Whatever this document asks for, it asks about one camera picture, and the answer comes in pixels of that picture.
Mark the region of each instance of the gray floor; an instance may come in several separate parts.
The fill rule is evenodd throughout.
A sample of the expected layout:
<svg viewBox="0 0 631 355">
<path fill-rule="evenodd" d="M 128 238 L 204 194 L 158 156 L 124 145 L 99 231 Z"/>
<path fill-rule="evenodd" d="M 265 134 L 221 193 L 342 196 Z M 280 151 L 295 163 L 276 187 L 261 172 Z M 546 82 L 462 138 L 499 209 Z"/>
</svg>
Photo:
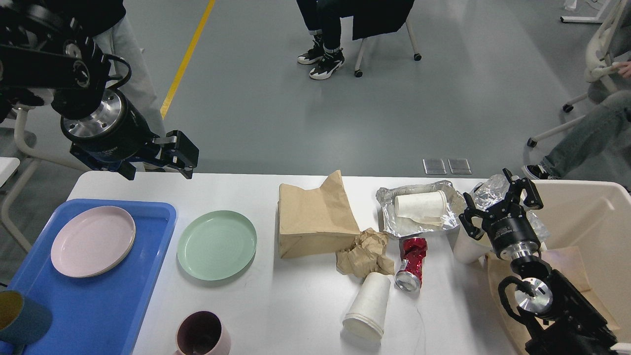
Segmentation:
<svg viewBox="0 0 631 355">
<path fill-rule="evenodd" d="M 161 100 L 208 2 L 127 0 L 128 16 Z M 469 177 L 538 162 L 563 135 L 525 146 L 531 135 L 585 113 L 561 105 L 583 93 L 584 48 L 597 25 L 563 24 L 562 0 L 425 0 L 410 14 L 423 59 L 412 60 L 405 28 L 370 39 L 353 76 L 359 41 L 343 20 L 343 69 L 307 76 L 296 56 L 310 47 L 293 1 L 216 0 L 165 119 L 200 149 L 198 172 L 427 176 L 422 159 L 468 159 Z M 29 115 L 38 148 L 68 156 L 50 107 Z M 631 185 L 628 135 L 571 175 Z M 44 163 L 12 216 L 34 241 L 80 173 Z M 448 174 L 445 178 L 463 177 Z M 0 229 L 0 281 L 24 254 Z"/>
</svg>

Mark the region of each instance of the person's leg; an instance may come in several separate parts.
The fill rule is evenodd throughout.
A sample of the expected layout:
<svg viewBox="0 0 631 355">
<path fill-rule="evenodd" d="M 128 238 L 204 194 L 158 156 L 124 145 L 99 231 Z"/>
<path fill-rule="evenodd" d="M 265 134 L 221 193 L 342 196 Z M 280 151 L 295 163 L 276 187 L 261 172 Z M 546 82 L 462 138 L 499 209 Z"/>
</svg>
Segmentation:
<svg viewBox="0 0 631 355">
<path fill-rule="evenodd" d="M 333 53 L 339 49 L 342 35 L 340 18 L 352 16 L 355 0 L 318 0 L 316 10 L 322 27 L 322 39 L 326 52 Z"/>
<path fill-rule="evenodd" d="M 317 0 L 296 0 L 298 8 L 300 8 L 300 14 L 305 21 L 305 26 L 309 34 L 314 37 L 314 46 L 307 52 L 298 56 L 298 63 L 309 65 L 320 61 L 324 55 L 324 48 L 322 45 L 322 26 L 320 26 L 320 20 L 317 17 Z"/>
<path fill-rule="evenodd" d="M 357 0 L 318 0 L 317 15 L 322 25 L 324 55 L 317 67 L 309 72 L 309 77 L 324 80 L 342 67 L 344 55 L 339 40 L 342 35 L 340 18 L 354 13 Z"/>
<path fill-rule="evenodd" d="M 631 91 L 610 95 L 597 105 L 541 161 L 552 176 L 564 177 L 587 158 L 602 152 L 631 123 Z"/>
<path fill-rule="evenodd" d="M 312 36 L 321 35 L 322 27 L 317 17 L 316 6 L 317 0 L 296 0 L 302 19 L 305 21 L 305 26 L 309 34 Z"/>
<path fill-rule="evenodd" d="M 129 63 L 131 79 L 120 90 L 143 115 L 149 129 L 156 135 L 164 137 L 166 132 L 160 114 L 160 103 L 127 18 L 124 17 L 109 30 L 94 37 L 94 41 L 103 53 L 123 57 Z M 113 71 L 125 75 L 127 67 L 122 63 L 114 62 Z"/>
</svg>

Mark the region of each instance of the white pants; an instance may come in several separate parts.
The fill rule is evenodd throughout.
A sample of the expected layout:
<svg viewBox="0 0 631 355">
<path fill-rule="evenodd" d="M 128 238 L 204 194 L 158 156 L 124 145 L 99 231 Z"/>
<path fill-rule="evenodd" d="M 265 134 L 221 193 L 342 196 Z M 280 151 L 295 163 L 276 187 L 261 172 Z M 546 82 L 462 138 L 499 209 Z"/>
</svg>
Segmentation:
<svg viewBox="0 0 631 355">
<path fill-rule="evenodd" d="M 94 42 L 101 48 L 103 53 L 123 57 L 129 63 L 131 66 L 131 79 L 119 90 L 143 115 L 149 125 L 149 129 L 158 136 L 164 137 L 166 132 L 162 115 L 160 114 L 160 103 L 127 17 L 123 17 L 112 28 L 94 37 Z M 126 73 L 127 67 L 116 61 L 110 69 L 110 74 L 124 76 Z"/>
</svg>

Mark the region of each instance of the black pants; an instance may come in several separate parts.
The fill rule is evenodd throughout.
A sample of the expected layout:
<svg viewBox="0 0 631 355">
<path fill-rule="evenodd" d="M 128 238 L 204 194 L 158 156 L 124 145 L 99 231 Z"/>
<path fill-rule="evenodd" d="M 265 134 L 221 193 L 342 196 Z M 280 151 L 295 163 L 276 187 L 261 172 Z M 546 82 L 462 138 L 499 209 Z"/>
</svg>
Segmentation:
<svg viewBox="0 0 631 355">
<path fill-rule="evenodd" d="M 339 48 L 342 17 L 353 16 L 359 0 L 296 0 L 307 30 L 312 35 L 322 33 L 324 48 Z"/>
</svg>

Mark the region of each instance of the mug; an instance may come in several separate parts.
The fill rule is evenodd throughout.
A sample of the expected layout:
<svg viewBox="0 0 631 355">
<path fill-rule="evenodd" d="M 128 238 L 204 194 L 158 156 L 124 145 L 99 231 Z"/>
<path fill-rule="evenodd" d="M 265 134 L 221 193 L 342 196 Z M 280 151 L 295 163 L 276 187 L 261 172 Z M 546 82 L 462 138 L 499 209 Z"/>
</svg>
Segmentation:
<svg viewBox="0 0 631 355">
<path fill-rule="evenodd" d="M 176 355 L 228 355 L 230 335 L 219 317 L 209 311 L 189 315 L 175 337 Z"/>
<path fill-rule="evenodd" d="M 17 291 L 0 292 L 0 340 L 22 346 L 48 332 L 52 313 Z"/>
</svg>

